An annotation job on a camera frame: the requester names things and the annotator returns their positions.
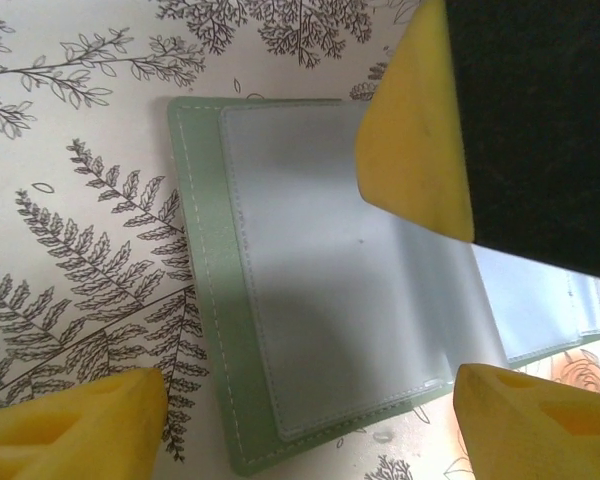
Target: green leather cover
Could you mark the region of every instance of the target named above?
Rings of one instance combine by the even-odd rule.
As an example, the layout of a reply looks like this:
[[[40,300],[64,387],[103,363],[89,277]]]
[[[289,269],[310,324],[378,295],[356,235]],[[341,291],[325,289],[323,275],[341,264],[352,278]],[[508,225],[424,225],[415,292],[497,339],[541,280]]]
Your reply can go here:
[[[323,101],[333,102],[302,100],[301,103]],[[194,260],[198,305],[209,343],[230,462],[240,475],[251,475],[357,428],[408,412],[415,406],[405,401],[390,408],[379,408],[293,441],[283,441],[278,435],[244,281],[219,118],[225,107],[281,102],[182,97],[173,100],[168,109],[186,230]],[[596,335],[584,341],[599,338]],[[418,404],[450,391],[449,385],[441,387],[420,397]]]

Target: black cover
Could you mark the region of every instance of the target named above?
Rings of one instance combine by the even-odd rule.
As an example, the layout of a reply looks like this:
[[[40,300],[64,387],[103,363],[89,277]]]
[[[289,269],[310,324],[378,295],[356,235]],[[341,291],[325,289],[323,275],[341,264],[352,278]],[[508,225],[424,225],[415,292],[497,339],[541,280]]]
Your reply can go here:
[[[447,0],[475,243],[600,277],[600,0]]]

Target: yellow foam block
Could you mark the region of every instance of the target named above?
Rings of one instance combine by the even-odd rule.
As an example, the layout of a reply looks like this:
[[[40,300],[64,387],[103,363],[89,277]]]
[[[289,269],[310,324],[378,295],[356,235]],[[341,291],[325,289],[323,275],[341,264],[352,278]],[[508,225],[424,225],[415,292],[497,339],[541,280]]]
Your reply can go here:
[[[358,131],[358,186],[373,205],[472,242],[446,18],[444,0],[414,13]]]
[[[140,368],[0,410],[0,480],[148,480],[167,413]]]
[[[463,365],[453,406],[476,480],[600,480],[600,394]]]

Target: patterned background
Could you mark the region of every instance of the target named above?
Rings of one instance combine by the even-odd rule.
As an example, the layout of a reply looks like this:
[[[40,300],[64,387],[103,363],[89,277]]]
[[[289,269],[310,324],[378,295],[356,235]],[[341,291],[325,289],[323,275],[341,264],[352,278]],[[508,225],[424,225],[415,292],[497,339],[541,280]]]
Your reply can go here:
[[[0,408],[159,366],[155,478],[229,479],[175,189],[177,95],[370,99],[415,0],[0,1]],[[600,392],[600,342],[528,373]],[[450,397],[258,478],[470,479]]]

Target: card holder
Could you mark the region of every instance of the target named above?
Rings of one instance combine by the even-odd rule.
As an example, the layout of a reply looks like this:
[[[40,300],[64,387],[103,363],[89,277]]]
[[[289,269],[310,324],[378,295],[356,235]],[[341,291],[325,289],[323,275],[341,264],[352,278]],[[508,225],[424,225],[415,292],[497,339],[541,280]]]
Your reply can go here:
[[[448,393],[461,363],[517,366],[600,332],[596,279],[494,259],[363,202],[353,139],[365,109],[201,98],[169,107],[239,474]],[[542,334],[530,334],[538,322]]]

